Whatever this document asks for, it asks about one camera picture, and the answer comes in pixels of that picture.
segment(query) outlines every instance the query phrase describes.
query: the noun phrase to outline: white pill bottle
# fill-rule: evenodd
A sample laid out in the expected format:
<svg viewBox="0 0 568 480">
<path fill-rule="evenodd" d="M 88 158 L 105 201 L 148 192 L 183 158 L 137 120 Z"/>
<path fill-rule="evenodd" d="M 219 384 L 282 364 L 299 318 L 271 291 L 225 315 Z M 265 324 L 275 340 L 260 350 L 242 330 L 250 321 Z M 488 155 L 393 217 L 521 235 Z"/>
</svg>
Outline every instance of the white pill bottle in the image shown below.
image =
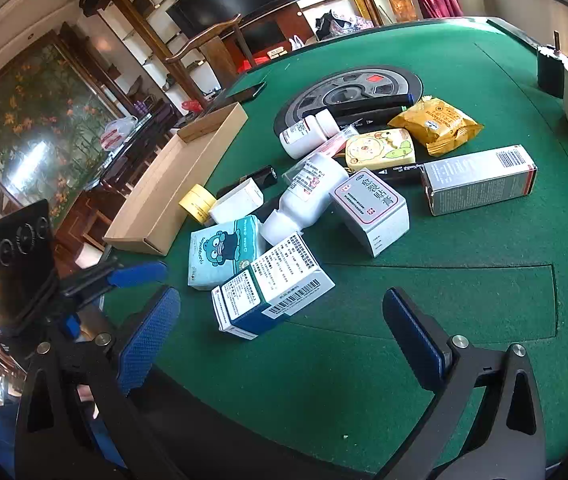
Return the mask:
<svg viewBox="0 0 568 480">
<path fill-rule="evenodd" d="M 301 158 L 321 146 L 333 135 L 339 133 L 339 126 L 328 109 L 317 115 L 309 115 L 279 134 L 282 143 L 291 158 Z"/>
<path fill-rule="evenodd" d="M 275 246 L 294 232 L 313 225 L 331 203 L 331 190 L 348 178 L 339 162 L 315 153 L 295 175 L 279 199 L 279 209 L 266 218 L 259 234 Z"/>
</svg>

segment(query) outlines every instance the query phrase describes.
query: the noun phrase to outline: silver box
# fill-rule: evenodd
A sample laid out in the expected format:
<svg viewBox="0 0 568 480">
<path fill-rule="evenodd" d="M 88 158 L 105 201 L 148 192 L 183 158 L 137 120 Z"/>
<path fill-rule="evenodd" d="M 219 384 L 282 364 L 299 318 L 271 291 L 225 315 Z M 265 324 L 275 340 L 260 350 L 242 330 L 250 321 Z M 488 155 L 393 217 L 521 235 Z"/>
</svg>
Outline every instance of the silver box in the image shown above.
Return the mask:
<svg viewBox="0 0 568 480">
<path fill-rule="evenodd" d="M 421 177 L 438 216 L 525 196 L 536 175 L 537 166 L 518 144 L 427 162 Z"/>
</svg>

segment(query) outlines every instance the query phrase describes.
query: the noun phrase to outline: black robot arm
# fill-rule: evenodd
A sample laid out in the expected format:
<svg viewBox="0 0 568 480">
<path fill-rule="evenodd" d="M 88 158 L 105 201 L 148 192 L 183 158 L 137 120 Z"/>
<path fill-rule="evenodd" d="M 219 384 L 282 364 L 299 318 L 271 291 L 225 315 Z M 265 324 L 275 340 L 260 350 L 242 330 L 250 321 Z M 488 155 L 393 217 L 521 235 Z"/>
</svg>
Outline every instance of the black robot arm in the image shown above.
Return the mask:
<svg viewBox="0 0 568 480">
<path fill-rule="evenodd" d="M 419 383 L 435 397 L 376 480 L 542 480 L 545 434 L 537 386 L 526 349 L 475 348 L 449 337 L 400 288 L 384 296 L 384 319 Z M 435 467 L 470 393 L 485 386 L 459 455 Z"/>
</svg>

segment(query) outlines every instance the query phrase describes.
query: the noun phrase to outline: black container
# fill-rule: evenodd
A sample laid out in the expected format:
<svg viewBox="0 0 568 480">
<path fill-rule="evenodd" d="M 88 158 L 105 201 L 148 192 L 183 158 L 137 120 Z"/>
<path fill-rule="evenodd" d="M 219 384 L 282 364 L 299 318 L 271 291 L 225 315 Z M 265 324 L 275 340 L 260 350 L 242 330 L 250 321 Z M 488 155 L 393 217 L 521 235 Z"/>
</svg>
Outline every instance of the black container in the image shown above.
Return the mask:
<svg viewBox="0 0 568 480">
<path fill-rule="evenodd" d="M 563 98 L 565 59 L 566 56 L 551 46 L 537 50 L 537 84 L 547 94 L 560 99 Z"/>
</svg>

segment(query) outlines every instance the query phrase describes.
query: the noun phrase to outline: flower painting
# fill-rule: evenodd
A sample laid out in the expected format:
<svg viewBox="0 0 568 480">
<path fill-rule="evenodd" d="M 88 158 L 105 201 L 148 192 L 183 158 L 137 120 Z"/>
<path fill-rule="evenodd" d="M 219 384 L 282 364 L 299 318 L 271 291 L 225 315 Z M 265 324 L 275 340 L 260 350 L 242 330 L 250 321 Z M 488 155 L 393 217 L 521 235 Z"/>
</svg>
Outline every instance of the flower painting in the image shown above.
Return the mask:
<svg viewBox="0 0 568 480">
<path fill-rule="evenodd" d="M 113 113 L 52 43 L 0 74 L 0 183 L 22 205 L 46 198 L 57 226 L 107 153 Z"/>
</svg>

